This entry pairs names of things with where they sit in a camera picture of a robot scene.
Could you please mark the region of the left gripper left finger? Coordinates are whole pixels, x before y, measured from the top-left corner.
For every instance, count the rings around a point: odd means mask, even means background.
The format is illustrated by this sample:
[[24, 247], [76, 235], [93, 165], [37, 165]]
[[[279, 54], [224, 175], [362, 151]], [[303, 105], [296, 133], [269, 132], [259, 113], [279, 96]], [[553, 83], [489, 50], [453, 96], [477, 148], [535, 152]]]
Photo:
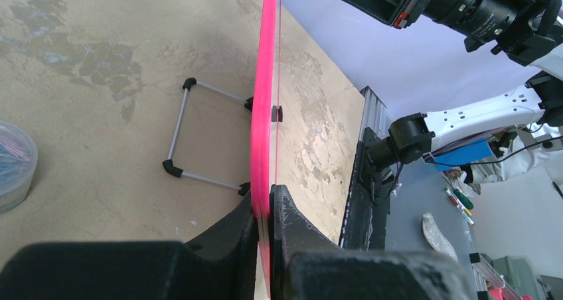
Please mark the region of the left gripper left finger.
[[252, 299], [258, 229], [250, 196], [188, 242], [47, 242], [1, 270], [2, 299]]

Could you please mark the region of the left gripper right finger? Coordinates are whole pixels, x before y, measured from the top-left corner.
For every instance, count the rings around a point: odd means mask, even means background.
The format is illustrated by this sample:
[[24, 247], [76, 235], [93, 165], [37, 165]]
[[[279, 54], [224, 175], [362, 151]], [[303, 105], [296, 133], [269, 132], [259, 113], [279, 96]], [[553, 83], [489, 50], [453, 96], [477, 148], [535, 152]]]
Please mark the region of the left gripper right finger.
[[430, 252], [340, 248], [296, 207], [285, 185], [270, 192], [272, 299], [472, 299], [458, 264]]

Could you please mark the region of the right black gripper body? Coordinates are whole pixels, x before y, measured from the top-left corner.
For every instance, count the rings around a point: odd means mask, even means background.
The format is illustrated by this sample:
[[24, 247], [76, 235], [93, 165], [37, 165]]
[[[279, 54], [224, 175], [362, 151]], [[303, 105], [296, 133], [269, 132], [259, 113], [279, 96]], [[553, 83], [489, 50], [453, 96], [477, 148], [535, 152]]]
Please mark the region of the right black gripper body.
[[431, 0], [402, 0], [393, 17], [391, 26], [395, 29], [405, 29], [415, 23], [423, 14]]

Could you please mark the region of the pink-framed whiteboard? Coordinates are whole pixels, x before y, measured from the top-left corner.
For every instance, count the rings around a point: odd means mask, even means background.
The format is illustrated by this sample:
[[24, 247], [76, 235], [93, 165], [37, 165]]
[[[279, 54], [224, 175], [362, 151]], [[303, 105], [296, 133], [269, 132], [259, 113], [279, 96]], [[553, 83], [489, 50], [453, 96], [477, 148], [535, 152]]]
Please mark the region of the pink-framed whiteboard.
[[250, 128], [250, 194], [258, 222], [258, 250], [269, 299], [271, 292], [270, 247], [270, 132], [272, 85], [276, 59], [278, 0], [263, 0]]

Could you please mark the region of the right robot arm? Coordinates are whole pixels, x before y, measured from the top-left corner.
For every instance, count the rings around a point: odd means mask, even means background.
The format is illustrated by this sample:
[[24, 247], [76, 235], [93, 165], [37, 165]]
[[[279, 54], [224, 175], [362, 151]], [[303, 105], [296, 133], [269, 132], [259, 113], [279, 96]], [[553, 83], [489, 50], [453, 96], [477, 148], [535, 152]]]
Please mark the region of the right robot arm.
[[442, 112], [396, 120], [388, 137], [364, 139], [370, 169], [421, 156], [510, 125], [562, 125], [562, 0], [341, 0], [395, 29], [425, 17], [464, 37], [467, 52], [489, 48], [484, 60], [445, 57], [434, 76], [458, 96]]

